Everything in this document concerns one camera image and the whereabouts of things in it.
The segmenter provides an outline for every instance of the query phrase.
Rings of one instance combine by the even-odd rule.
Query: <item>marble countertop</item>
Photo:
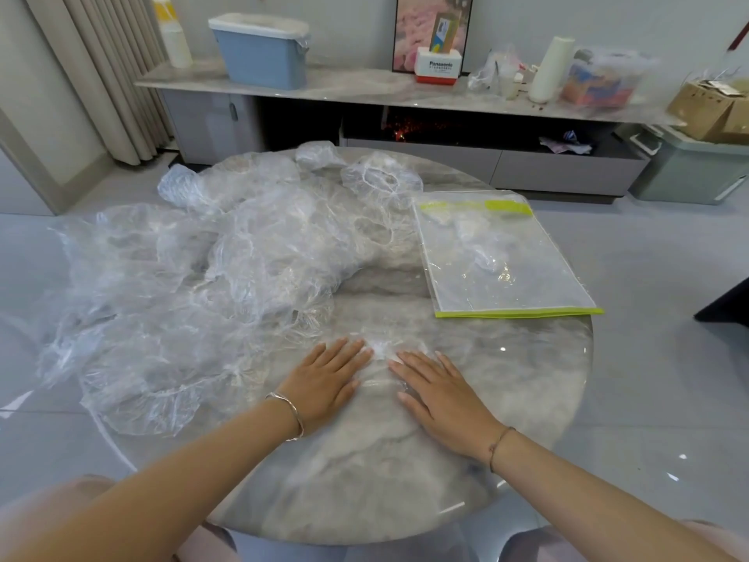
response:
[[[521,92],[515,100],[494,94],[469,92],[467,78],[452,86],[417,83],[414,75],[385,69],[307,65],[307,86],[298,91],[240,84],[229,80],[223,60],[197,60],[187,69],[175,69],[168,62],[158,65],[136,82],[140,87],[212,93],[283,96],[304,100],[330,100],[391,106],[419,106],[466,112],[517,114],[573,120],[683,125],[660,105],[631,103],[624,108],[583,108],[564,102],[538,105]]]
[[[340,148],[349,162],[370,150]],[[443,165],[390,153],[417,170],[426,190],[488,189]],[[335,293],[326,339],[363,336],[370,346],[400,340],[449,355],[502,422],[551,447],[583,396],[593,359],[588,316],[555,319],[437,319],[418,239],[361,269]],[[306,350],[272,356],[264,393]],[[400,382],[375,353],[354,400],[330,426],[282,445],[251,472],[211,521],[269,539],[352,545],[413,536],[459,519],[501,496],[488,469],[449,452],[396,400]],[[174,437],[117,434],[98,421],[134,469],[208,431],[210,407]]]

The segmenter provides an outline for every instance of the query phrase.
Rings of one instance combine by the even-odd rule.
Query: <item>white curtain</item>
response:
[[[165,60],[143,0],[26,2],[112,157],[154,157],[171,130],[158,94],[133,85]]]

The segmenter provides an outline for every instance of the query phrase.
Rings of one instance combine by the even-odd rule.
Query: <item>light blue plastic box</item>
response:
[[[208,20],[229,78],[293,91],[307,84],[304,21],[263,14],[227,13]]]

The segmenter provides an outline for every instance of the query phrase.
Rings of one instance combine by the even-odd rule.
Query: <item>round marble table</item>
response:
[[[339,151],[352,162],[371,150]],[[488,189],[444,165],[391,155],[418,171],[427,191]],[[593,358],[589,317],[436,319],[416,240],[406,253],[360,270],[334,300],[327,339],[361,335],[375,348],[397,339],[402,348],[441,350],[502,422],[544,446],[572,422]],[[303,355],[275,354],[264,389],[275,388]],[[395,399],[402,386],[385,357],[378,351],[362,371],[362,387],[334,424],[279,447],[211,521],[269,539],[352,545],[420,534],[500,497],[499,477],[445,450],[408,417]],[[209,414],[201,407],[175,437],[126,436],[96,420],[137,469],[205,433]]]

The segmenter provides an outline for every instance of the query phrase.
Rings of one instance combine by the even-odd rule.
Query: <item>framed picture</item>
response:
[[[453,48],[463,55],[472,2],[473,0],[398,0],[392,70],[414,72],[417,48],[429,46],[438,13],[452,13],[458,17]]]

